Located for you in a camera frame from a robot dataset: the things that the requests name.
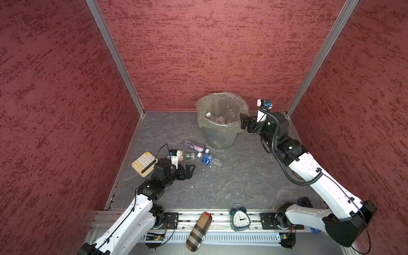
bottle label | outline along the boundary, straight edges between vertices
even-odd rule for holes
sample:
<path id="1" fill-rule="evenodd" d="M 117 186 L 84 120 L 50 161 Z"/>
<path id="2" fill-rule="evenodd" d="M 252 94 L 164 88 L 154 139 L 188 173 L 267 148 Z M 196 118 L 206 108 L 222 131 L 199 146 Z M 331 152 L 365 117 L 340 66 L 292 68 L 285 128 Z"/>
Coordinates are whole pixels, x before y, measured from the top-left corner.
<path id="1" fill-rule="evenodd" d="M 209 165 L 211 163 L 211 159 L 213 158 L 212 155 L 206 153 L 203 158 L 203 163 Z"/>
<path id="2" fill-rule="evenodd" d="M 194 149 L 198 152 L 202 152 L 204 149 L 194 145 Z"/>

clock face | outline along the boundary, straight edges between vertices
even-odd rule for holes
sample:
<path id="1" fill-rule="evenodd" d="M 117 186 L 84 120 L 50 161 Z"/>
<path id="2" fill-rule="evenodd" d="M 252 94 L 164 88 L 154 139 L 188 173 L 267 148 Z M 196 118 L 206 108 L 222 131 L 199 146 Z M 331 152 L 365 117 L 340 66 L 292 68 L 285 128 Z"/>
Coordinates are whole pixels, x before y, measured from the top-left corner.
<path id="1" fill-rule="evenodd" d="M 233 216 L 233 224 L 235 227 L 243 228 L 251 223 L 249 217 L 243 211 L 237 211 Z"/>

blue bottle label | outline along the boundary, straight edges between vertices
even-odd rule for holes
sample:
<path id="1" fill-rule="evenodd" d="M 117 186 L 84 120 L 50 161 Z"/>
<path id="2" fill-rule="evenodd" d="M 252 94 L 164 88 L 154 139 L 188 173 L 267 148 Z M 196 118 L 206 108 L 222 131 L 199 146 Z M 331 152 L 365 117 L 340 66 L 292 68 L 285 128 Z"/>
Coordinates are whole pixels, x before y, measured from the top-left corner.
<path id="1" fill-rule="evenodd" d="M 204 155 L 204 158 L 203 158 L 203 163 L 206 164 L 206 165 L 209 165 L 212 158 L 213 158 L 212 155 L 206 153 L 206 154 Z"/>

coiled black cable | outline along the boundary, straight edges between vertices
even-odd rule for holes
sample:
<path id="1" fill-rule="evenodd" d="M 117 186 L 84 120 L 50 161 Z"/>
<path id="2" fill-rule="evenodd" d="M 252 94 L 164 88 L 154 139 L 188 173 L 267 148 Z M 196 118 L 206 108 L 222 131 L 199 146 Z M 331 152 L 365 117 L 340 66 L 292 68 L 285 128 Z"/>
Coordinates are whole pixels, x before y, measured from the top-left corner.
<path id="1" fill-rule="evenodd" d="M 271 141 L 271 148 L 272 148 L 272 154 L 275 157 L 275 159 L 278 161 L 279 165 L 282 168 L 283 173 L 285 174 L 286 178 L 288 178 L 291 182 L 293 182 L 296 185 L 300 185 L 300 186 L 307 186 L 307 185 L 311 185 L 315 182 L 317 182 L 318 179 L 320 179 L 320 177 L 323 176 L 322 171 L 319 171 L 319 173 L 310 181 L 307 182 L 298 182 L 297 180 L 294 180 L 286 171 L 285 166 L 283 165 L 282 161 L 276 156 L 276 144 L 275 144 L 275 140 L 276 140 L 276 136 L 278 135 L 278 131 L 279 131 L 279 120 L 269 112 L 268 108 L 266 108 L 265 106 L 260 106 L 259 111 L 261 111 L 262 113 L 266 114 L 267 116 L 271 117 L 274 121 L 275 121 L 275 131 L 273 132 L 273 136 L 272 136 L 272 141 Z"/>

blue object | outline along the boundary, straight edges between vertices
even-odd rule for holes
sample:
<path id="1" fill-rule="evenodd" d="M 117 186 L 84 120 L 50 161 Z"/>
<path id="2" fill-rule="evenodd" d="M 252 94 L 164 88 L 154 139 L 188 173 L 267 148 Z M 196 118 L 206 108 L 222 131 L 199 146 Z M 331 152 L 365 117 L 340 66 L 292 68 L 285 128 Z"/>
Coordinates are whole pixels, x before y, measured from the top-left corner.
<path id="1" fill-rule="evenodd" d="M 203 158 L 203 163 L 209 165 L 211 163 L 211 159 L 213 158 L 212 155 L 206 153 Z"/>
<path id="2" fill-rule="evenodd" d="M 315 228 L 309 227 L 309 229 L 310 229 L 310 231 L 312 231 L 313 234 L 317 234 L 317 233 L 321 232 L 321 230 L 318 230 L 318 229 L 315 229 Z"/>

